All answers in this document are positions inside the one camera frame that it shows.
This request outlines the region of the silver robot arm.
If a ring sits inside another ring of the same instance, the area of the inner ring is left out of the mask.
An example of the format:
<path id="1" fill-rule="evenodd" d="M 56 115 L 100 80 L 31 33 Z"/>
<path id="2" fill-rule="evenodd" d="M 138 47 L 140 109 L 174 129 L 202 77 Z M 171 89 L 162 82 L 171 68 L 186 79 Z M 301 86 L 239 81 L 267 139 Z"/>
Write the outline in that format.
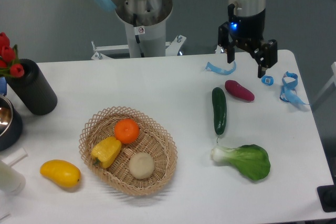
<path id="1" fill-rule="evenodd" d="M 124 23 L 132 58 L 166 56 L 166 20 L 172 0 L 94 0 L 102 9 L 115 12 Z M 264 40 L 266 0 L 228 0 L 228 21 L 218 28 L 217 51 L 235 60 L 235 49 L 257 62 L 258 76 L 278 61 L 275 40 Z"/>

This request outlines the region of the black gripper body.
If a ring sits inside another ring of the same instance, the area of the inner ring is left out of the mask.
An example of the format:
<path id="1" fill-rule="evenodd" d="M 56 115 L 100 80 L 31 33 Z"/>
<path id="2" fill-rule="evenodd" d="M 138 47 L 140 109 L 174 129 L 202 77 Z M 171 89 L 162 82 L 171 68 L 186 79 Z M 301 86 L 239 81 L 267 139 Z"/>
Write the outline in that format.
<path id="1" fill-rule="evenodd" d="M 233 43 L 243 51 L 254 52 L 260 48 L 265 27 L 265 9 L 252 16 L 235 15 L 236 6 L 228 5 L 229 34 Z"/>

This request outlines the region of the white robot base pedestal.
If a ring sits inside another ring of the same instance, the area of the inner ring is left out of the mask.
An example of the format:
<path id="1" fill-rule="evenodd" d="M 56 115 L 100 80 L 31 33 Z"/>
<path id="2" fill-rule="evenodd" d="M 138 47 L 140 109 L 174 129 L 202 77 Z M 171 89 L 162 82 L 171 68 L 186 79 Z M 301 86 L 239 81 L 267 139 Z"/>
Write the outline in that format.
<path id="1" fill-rule="evenodd" d="M 124 23 L 127 37 L 126 45 L 93 47 L 92 60 L 112 58 L 145 58 L 181 56 L 181 48 L 186 37 L 178 34 L 173 40 L 166 40 L 166 20 L 151 26 L 133 26 Z"/>

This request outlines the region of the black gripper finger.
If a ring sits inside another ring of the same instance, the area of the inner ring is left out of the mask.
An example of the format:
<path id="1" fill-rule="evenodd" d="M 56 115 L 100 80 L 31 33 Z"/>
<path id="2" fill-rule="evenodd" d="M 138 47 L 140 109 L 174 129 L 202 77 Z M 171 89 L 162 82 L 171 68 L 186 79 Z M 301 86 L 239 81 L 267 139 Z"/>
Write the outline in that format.
<path id="1" fill-rule="evenodd" d="M 258 65 L 258 78 L 266 74 L 266 70 L 278 62 L 278 43 L 275 39 L 262 41 L 258 49 L 254 51 L 253 58 Z"/>
<path id="2" fill-rule="evenodd" d="M 229 41 L 229 36 L 232 28 L 235 28 L 235 23 L 225 22 L 218 28 L 218 45 L 223 48 L 227 54 L 227 63 L 232 63 L 235 60 L 235 42 Z"/>

